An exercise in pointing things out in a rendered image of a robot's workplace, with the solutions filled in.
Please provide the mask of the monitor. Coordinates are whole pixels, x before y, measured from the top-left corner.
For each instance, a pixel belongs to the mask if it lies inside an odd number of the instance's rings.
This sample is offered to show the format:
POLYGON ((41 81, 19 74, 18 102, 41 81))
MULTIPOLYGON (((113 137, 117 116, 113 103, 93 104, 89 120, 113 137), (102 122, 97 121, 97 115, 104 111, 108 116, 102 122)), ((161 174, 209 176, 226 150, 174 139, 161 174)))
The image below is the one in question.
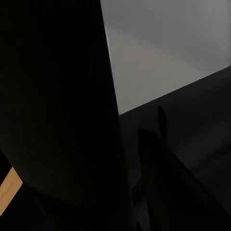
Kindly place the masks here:
POLYGON ((54 231, 143 231, 119 116, 229 66, 231 0, 0 0, 0 148, 54 231))

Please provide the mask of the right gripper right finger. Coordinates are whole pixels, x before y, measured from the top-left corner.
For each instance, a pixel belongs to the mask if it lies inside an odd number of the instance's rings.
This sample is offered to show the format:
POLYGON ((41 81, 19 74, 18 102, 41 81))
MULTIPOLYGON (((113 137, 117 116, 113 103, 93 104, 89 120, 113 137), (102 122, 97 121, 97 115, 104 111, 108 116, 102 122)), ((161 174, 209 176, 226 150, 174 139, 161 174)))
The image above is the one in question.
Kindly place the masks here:
POLYGON ((151 231, 231 231, 231 216, 153 132, 138 129, 151 231))

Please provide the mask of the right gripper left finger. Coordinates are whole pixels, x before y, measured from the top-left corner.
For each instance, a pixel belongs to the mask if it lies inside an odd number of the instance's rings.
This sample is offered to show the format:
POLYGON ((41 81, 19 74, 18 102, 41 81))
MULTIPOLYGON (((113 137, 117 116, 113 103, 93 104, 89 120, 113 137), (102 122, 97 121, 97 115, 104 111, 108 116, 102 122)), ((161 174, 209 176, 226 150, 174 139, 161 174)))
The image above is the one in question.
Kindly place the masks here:
POLYGON ((11 170, 12 165, 3 150, 0 148, 0 186, 7 177, 9 171, 11 170))

